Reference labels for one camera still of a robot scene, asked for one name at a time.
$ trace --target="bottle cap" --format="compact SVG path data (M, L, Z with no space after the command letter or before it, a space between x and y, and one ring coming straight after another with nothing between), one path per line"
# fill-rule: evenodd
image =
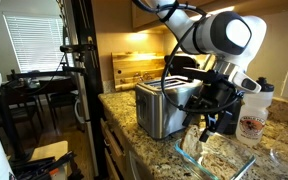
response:
M259 85L261 85L261 92L273 92L274 85L268 84L265 77L259 77L256 81Z

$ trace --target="window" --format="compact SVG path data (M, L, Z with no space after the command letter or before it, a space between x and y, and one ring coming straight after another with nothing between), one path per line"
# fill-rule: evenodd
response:
M60 18L4 13L4 19L22 73L55 71L58 68L64 54L60 51L63 45L63 22ZM73 65L71 56L68 57L69 64Z

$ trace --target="stainless steel toaster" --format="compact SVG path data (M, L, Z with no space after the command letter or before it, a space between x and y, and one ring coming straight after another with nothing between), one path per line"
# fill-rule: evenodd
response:
M165 80L165 92L177 104L185 105L189 97L198 93L200 81L188 81L183 76L170 76ZM165 98L161 80L138 83L135 86L138 124L153 139L163 139L182 130L186 112L180 111Z

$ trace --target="kitchen counter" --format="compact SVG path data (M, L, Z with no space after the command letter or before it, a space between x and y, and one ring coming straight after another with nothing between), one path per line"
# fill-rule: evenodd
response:
M156 141L137 124L135 91L100 94L99 98L155 179L195 179L174 149L175 141L181 138L182 133ZM269 117L273 120L266 121L261 142L251 149L256 162L243 179L288 179L288 174L275 167L269 157L274 139L288 127L288 121ZM235 136L226 137L237 141Z

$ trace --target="wooden cutting board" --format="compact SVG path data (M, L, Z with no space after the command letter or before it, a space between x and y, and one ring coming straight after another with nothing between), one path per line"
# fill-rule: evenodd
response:
M115 90L133 89L136 83L157 79L165 66L162 53L112 53Z

